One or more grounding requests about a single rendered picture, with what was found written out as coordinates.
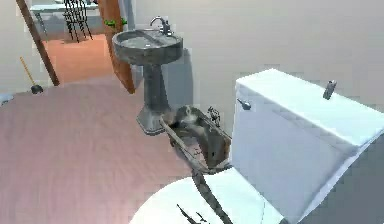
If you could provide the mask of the grey long strip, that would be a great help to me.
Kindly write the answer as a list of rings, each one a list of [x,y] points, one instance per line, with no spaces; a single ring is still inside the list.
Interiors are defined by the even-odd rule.
[[[210,206],[212,211],[216,216],[220,218],[223,224],[233,224],[232,220],[228,216],[228,214],[223,210],[221,204],[211,191],[209,185],[207,184],[204,175],[195,169],[191,171],[192,180],[200,193],[201,197],[206,201],[206,203]]]

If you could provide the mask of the white toilet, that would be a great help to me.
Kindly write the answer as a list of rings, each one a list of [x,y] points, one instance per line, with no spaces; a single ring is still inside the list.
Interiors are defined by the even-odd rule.
[[[276,69],[237,79],[231,167],[201,172],[233,224],[383,224],[384,113],[325,88]],[[176,204],[194,224],[223,224],[192,174],[130,224],[190,224]]]

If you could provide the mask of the small grey bottle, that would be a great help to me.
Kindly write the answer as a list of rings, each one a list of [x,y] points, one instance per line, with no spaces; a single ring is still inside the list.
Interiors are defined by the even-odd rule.
[[[326,100],[329,100],[336,88],[337,81],[336,80],[330,80],[328,84],[326,85],[326,88],[323,93],[323,98]]]

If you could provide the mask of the brown wooden room door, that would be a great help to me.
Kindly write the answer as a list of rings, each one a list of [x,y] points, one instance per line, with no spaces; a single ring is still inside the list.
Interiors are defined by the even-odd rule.
[[[119,0],[98,0],[98,7],[102,18],[104,34],[108,44],[109,55],[113,71],[122,86],[130,93],[136,91],[130,64],[123,61],[117,53],[116,35],[123,31]],[[104,20],[115,20],[116,27],[112,28],[104,24]]]

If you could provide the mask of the grey metal faucet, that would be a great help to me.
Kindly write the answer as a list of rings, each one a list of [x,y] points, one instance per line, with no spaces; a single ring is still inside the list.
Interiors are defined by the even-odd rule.
[[[168,20],[165,20],[161,16],[156,16],[150,21],[150,25],[153,25],[157,20],[161,22],[161,27],[159,28],[159,32],[166,35],[166,36],[172,36],[173,31],[171,30],[171,26],[169,24]]]

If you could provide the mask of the green house plant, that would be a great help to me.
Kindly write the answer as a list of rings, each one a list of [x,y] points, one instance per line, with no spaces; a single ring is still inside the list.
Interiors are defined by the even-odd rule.
[[[104,24],[106,26],[109,26],[109,27],[112,27],[112,28],[115,28],[116,27],[116,21],[115,20],[104,20]],[[122,25],[127,25],[128,22],[126,19],[122,18],[121,17],[121,24]]]

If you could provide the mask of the pale blue object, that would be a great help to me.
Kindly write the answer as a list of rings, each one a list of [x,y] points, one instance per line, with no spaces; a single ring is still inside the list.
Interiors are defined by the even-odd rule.
[[[8,93],[0,93],[0,106],[12,100],[14,96]]]

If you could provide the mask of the pale grey table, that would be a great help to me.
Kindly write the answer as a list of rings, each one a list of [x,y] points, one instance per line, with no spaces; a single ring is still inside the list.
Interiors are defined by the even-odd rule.
[[[75,1],[75,9],[78,9],[77,3],[83,4],[86,10],[96,10],[98,8],[98,4],[89,0],[76,0]],[[47,33],[46,26],[44,24],[44,20],[41,16],[42,13],[64,13],[69,8],[69,4],[66,4],[66,0],[54,0],[53,4],[38,4],[32,5],[29,10],[36,17],[41,29],[44,33]]]

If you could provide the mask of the grey pedestal sink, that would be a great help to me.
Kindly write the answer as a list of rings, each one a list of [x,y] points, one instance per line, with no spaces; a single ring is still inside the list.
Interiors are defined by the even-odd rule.
[[[183,38],[147,28],[123,31],[116,35],[116,43],[123,61],[143,67],[144,105],[137,122],[145,134],[158,135],[164,132],[160,116],[170,110],[161,66],[183,55]]]

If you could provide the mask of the brown wooden door frame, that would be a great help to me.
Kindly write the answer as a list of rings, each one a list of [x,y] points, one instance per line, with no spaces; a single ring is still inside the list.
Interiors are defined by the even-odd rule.
[[[53,83],[54,86],[58,86],[60,84],[60,81],[57,77],[56,71],[52,65],[52,62],[49,58],[49,55],[45,49],[45,46],[43,44],[42,38],[40,37],[40,34],[35,26],[34,20],[32,18],[32,15],[28,9],[27,3],[25,0],[15,0],[20,12],[24,18],[24,21],[29,29],[29,32],[32,36],[32,39],[37,47],[37,50],[41,56],[41,59],[45,65],[45,68],[49,74],[49,77]]]

